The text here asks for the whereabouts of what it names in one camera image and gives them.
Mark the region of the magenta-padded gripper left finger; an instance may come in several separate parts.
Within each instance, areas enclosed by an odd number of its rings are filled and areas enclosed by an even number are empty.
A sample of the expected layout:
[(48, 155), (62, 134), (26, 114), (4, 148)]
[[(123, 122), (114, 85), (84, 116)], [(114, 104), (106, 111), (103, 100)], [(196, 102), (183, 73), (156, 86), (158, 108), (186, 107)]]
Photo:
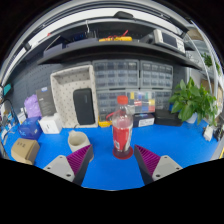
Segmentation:
[(68, 156), (57, 156), (44, 167), (44, 170), (81, 186), (93, 157), (93, 147), (87, 145)]

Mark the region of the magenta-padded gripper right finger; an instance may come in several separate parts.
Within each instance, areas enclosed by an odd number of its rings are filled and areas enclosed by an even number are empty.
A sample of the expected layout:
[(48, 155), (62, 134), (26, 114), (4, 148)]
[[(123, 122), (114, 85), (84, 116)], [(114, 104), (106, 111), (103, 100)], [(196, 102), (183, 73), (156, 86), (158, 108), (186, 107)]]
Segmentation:
[(182, 167), (168, 155), (159, 156), (139, 145), (134, 146), (134, 156), (138, 162), (145, 185), (182, 169)]

